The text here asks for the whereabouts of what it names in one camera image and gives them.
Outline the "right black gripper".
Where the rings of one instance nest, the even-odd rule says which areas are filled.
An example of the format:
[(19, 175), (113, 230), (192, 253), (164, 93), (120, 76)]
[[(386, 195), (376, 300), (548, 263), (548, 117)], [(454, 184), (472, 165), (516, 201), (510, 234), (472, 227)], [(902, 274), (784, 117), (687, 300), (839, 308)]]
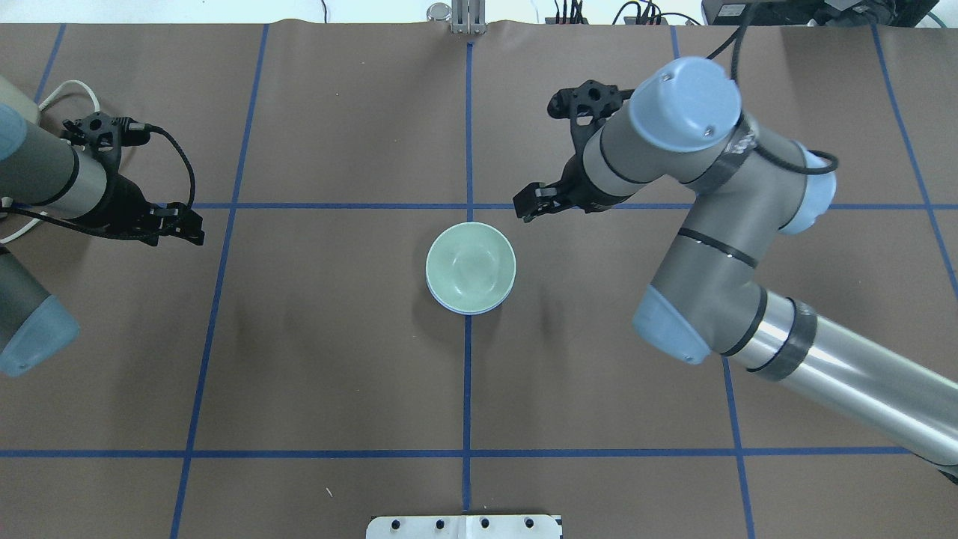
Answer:
[(585, 213), (606, 211), (633, 196), (633, 185), (615, 180), (610, 185), (589, 177), (579, 157), (570, 158), (562, 168), (558, 182), (531, 182), (513, 196), (516, 217), (524, 224), (537, 217), (578, 207)]

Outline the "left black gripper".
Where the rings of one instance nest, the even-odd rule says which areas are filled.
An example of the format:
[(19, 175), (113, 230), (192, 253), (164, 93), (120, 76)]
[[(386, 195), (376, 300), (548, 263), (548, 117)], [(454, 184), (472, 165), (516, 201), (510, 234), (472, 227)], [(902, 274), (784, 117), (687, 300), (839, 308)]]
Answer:
[(203, 219), (188, 204), (151, 204), (131, 180), (105, 173), (105, 192), (94, 207), (94, 232), (98, 237), (139, 241), (157, 246), (160, 237), (174, 237), (195, 246), (205, 243)]

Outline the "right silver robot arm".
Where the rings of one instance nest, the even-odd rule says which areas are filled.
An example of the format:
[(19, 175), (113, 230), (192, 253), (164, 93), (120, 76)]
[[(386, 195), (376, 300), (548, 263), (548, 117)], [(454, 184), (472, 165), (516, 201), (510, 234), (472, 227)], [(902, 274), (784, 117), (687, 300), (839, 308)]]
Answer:
[(695, 196), (632, 325), (686, 364), (716, 354), (872, 427), (956, 480), (956, 383), (760, 286), (778, 235), (809, 229), (835, 196), (834, 168), (764, 129), (712, 59), (668, 62), (637, 88), (586, 81), (551, 96), (574, 154), (561, 179), (513, 197), (516, 217), (607, 211), (661, 177)]

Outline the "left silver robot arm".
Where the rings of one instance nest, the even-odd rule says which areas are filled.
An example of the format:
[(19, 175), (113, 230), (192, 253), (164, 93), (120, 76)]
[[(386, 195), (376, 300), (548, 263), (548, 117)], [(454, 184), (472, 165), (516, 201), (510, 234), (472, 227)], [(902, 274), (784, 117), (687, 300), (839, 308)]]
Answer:
[[(92, 110), (65, 120), (54, 134), (41, 126), (42, 113), (76, 86)], [(187, 201), (154, 204), (120, 173), (126, 147), (161, 136), (185, 163)], [(156, 246), (161, 237), (177, 237), (201, 246), (201, 215), (195, 212), (196, 176), (187, 153), (163, 127), (103, 112), (85, 82), (62, 82), (47, 99), (31, 101), (13, 83), (2, 82), (2, 215), (26, 219), (19, 231), (2, 239), (1, 369), (19, 377), (50, 359), (78, 338), (79, 325), (55, 294), (34, 278), (10, 251), (10, 242), (39, 224), (48, 224), (110, 241)]]

